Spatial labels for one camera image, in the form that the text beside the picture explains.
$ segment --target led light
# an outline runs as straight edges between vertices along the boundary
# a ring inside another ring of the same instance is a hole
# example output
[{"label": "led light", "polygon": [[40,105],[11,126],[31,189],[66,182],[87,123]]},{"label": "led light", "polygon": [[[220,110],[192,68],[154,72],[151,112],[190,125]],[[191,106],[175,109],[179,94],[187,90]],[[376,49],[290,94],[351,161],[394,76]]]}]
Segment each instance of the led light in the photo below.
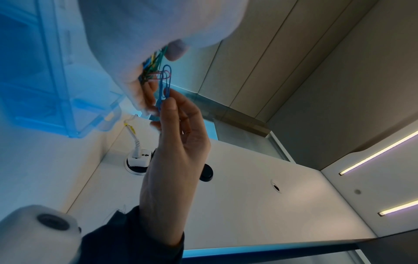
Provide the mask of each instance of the led light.
[{"label": "led light", "polygon": [[366,158],[366,159],[364,159],[364,160],[360,161],[359,163],[357,163],[357,164],[355,164],[355,165],[353,165],[353,166],[349,167],[348,169],[343,170],[342,172],[340,172],[340,175],[346,174],[346,173],[347,173],[347,172],[349,172],[350,170],[355,169],[355,168],[357,168],[358,166],[360,166],[360,165],[362,165],[362,164],[364,164],[364,163],[368,162],[369,160],[374,159],[375,157],[379,156],[380,154],[385,153],[385,152],[386,152],[386,151],[388,151],[389,149],[392,149],[392,148],[396,147],[397,145],[404,143],[405,141],[407,141],[407,140],[409,140],[409,139],[411,139],[411,138],[415,137],[416,135],[418,135],[418,131],[416,131],[416,132],[414,132],[414,133],[410,134],[409,136],[406,136],[406,137],[402,138],[401,140],[399,140],[399,141],[397,141],[397,142],[393,143],[392,145],[390,145],[390,146],[388,146],[388,147],[386,147],[386,148],[382,149],[381,151],[379,151],[379,152],[377,152],[377,153],[375,153],[375,154],[371,155],[370,157],[368,157],[368,158]]},{"label": "led light", "polygon": [[387,215],[387,214],[390,214],[390,213],[394,213],[394,212],[397,212],[399,210],[403,210],[403,209],[406,209],[406,208],[409,208],[409,207],[412,207],[412,206],[415,206],[415,205],[418,205],[418,200],[413,201],[413,202],[410,202],[410,203],[407,203],[407,204],[399,205],[397,207],[394,207],[394,208],[391,208],[391,209],[388,209],[388,210],[384,210],[384,211],[382,211],[382,212],[380,212],[378,214],[380,216],[384,216],[384,215]]}]

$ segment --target light panel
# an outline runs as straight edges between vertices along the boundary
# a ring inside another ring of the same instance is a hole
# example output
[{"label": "light panel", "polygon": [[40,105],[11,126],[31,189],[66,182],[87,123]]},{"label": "light panel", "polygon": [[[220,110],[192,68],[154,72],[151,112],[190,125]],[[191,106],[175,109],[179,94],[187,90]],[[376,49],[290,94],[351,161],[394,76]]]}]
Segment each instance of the light panel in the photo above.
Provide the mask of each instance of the light panel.
[{"label": "light panel", "polygon": [[370,157],[365,158],[364,160],[360,161],[359,163],[357,163],[357,164],[355,164],[355,165],[353,165],[353,166],[349,167],[348,169],[343,170],[343,171],[342,171],[342,172],[340,172],[339,174],[340,174],[340,175],[344,175],[344,174],[346,174],[346,173],[347,173],[347,172],[349,172],[350,170],[355,169],[355,168],[357,168],[358,166],[360,166],[360,165],[362,165],[362,164],[364,164],[364,163],[366,163],[366,162],[368,162],[368,161],[370,161],[370,160],[374,159],[375,157],[377,157],[377,156],[379,156],[379,155],[381,155],[381,154],[385,153],[385,152],[386,152],[386,151],[388,151],[389,149],[392,149],[392,148],[396,147],[396,146],[397,146],[397,145],[399,145],[399,144],[404,143],[405,141],[407,141],[407,140],[409,140],[409,139],[411,139],[411,138],[415,137],[416,135],[418,135],[418,131],[416,131],[416,132],[414,132],[414,133],[410,134],[409,136],[406,136],[406,137],[402,138],[401,140],[399,140],[399,141],[397,141],[397,142],[393,143],[392,145],[390,145],[390,146],[388,146],[388,147],[386,147],[386,148],[382,149],[381,151],[379,151],[379,152],[377,152],[377,153],[375,153],[375,154],[371,155]]},{"label": "light panel", "polygon": [[406,208],[409,208],[409,207],[412,207],[412,206],[415,206],[415,205],[418,205],[418,200],[407,203],[407,204],[399,205],[397,207],[394,207],[394,208],[391,208],[391,209],[388,209],[388,210],[384,210],[384,211],[382,211],[378,214],[380,216],[384,216],[384,215],[394,213],[394,212],[397,212],[397,211],[400,211],[400,210],[403,210],[403,209],[406,209]]}]

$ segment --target white desk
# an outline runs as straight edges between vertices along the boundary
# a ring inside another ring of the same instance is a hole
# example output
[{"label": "white desk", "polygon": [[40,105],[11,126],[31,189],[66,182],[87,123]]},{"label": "white desk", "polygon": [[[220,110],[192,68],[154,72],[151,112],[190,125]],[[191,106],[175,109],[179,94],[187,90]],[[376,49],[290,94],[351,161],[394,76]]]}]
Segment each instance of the white desk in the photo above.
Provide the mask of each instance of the white desk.
[{"label": "white desk", "polygon": [[[134,127],[142,146],[153,150],[158,133],[148,124],[137,118]],[[185,228],[185,257],[375,237],[321,172],[211,142],[206,163],[214,177],[199,183]],[[116,209],[138,205],[143,176],[123,166],[133,145],[124,129],[69,210],[83,234],[107,223]]]}]

